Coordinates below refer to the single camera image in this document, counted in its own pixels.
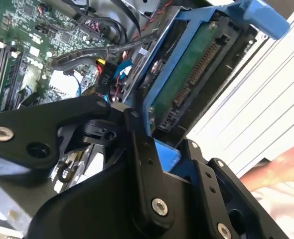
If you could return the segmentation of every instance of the metal bracket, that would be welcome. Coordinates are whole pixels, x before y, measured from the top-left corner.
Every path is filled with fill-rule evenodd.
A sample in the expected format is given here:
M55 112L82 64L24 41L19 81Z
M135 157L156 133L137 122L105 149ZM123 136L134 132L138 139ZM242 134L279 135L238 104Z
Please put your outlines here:
M222 160L213 158L208 162L208 166L213 169L213 173L219 179L228 212L239 214L238 220L244 225L247 234L250 234L252 238L287 238L277 223Z
M30 185L45 181L61 156L59 146L78 126L104 119L109 112L102 98L82 96L0 113L0 126L14 134L9 141L0 141L0 176ZM70 126L71 135L57 139L65 125Z
M125 111L130 134L127 159L134 185L135 225L146 235L159 235L173 225L173 207L165 187L154 139L141 133L143 121L137 112L130 109Z
M199 221L202 222L199 229L206 232L208 238L239 238L228 217L215 173L205 164L199 146L185 139L181 148L182 160L171 173L190 181L195 187L194 198L202 199L193 202Z

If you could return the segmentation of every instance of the red wire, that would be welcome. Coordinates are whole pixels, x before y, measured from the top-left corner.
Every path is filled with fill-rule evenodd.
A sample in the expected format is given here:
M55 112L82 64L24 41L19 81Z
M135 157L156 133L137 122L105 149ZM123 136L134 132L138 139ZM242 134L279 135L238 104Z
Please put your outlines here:
M41 6L38 6L37 9L38 9L38 11L39 11L40 14L43 13L43 10L42 10L42 7Z
M148 25L150 24L150 23L152 23L153 21L155 21L155 18L156 18L156 16L158 16L159 14L162 14L165 10L166 10L166 8L168 7L168 6L170 6L172 4L172 0L170 0L168 3L166 3L165 4L165 6L161 9L161 10L159 10L157 13L156 13L156 15L154 16L154 17L152 17L151 19L150 19L150 21L142 28L142 31L144 31L144 30L146 30L146 28L148 27Z
M100 64L96 64L96 65L97 65L97 69L99 73L101 74L103 72L103 67Z
M117 86L117 88L116 88L116 92L115 92L115 101L116 101L116 99L117 99L117 95L118 95L118 92L119 92L119 79L120 79L120 75L116 78L116 86Z

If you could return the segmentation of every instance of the green pcb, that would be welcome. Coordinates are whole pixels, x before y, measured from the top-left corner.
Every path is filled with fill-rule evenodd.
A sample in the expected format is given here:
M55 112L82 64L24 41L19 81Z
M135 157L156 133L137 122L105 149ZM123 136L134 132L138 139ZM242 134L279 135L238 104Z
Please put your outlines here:
M172 71L166 84L152 104L155 119L160 122L170 110L178 93L183 88L188 75L211 45L218 28L210 27L210 23L202 24L190 42L183 56Z
M33 82L26 80L28 83L31 82L30 85L27 85L29 90L36 91L46 98L50 91L54 91L49 88L53 74L52 58L77 49L109 44L106 39L97 37L99 34L95 35L95 32L89 32L84 27L79 27L71 32L54 30L38 11L41 3L43 3L41 0L0 0L0 41L16 49L16 53L21 58L18 61L20 66L16 71L15 79L6 82L7 74L12 70L9 68L11 65L6 67L4 79L0 79L4 81L0 88L0 111L4 108L2 101L6 98L9 84L12 84L13 81L16 81L16 90L13 92L15 95L21 90L17 81L22 85L23 81L30 76ZM75 20L55 8L47 14L53 24L62 28L72 28L76 24ZM97 77L97 69L94 66L80 66L77 72L82 74L82 91L94 84Z

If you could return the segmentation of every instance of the silver screw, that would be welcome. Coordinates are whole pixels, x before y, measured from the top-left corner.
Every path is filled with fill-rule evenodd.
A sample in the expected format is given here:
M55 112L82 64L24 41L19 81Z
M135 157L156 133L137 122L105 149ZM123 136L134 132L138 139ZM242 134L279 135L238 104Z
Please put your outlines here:
M218 160L217 163L218 163L218 165L219 165L220 167L225 166L225 165L223 164L223 162L221 162L220 160Z
M222 223L218 223L218 231L224 239L231 239L231 232L229 229Z
M210 30L212 30L212 29L214 29L214 28L216 28L217 27L217 24L215 23L215 22L212 22L212 23L210 23L210 25L209 25L209 29Z
M101 107L106 107L106 103L105 102L101 102L101 101L96 101L96 103L101 106Z
M198 145L197 145L195 142L192 142L191 144L192 144L192 146L193 146L194 148L197 148L197 147L198 147Z
M12 130L6 127L0 126L0 142L7 142L14 137Z
M151 202L152 209L160 216L166 216L168 214L167 204L160 198L155 198Z
M132 116L138 118L139 115L138 115L138 113L136 111L132 111Z

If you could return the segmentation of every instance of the capacitor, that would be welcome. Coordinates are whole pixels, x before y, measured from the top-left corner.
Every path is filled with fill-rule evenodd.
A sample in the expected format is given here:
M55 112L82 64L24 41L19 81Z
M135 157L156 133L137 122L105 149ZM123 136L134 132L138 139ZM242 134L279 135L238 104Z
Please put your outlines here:
M53 56L53 53L52 53L51 51L48 51L48 52L46 53L46 56L47 56L47 57L52 57L52 56Z
M92 42L93 42L92 39L87 39L87 40L85 41L85 43L86 43L87 45L91 44Z

